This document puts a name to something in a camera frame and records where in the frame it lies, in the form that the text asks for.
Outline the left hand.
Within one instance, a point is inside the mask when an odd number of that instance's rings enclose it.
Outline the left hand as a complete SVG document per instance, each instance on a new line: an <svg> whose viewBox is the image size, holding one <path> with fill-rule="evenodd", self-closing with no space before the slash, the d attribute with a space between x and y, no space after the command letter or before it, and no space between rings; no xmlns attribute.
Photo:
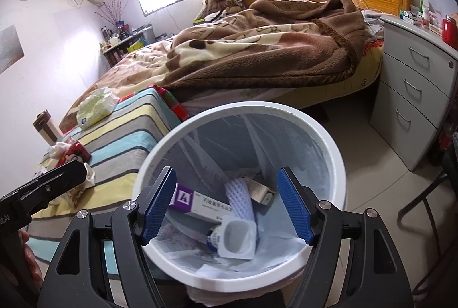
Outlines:
<svg viewBox="0 0 458 308"><path fill-rule="evenodd" d="M39 264L37 264L36 262L35 254L33 253L32 249L27 244L27 242L29 241L29 234L25 230L20 229L18 232L18 235L22 241L24 258L26 260L26 263L29 266L29 270L32 275L33 282L38 287L41 287L41 285L43 284L43 276L42 276L42 272L39 267Z"/></svg>

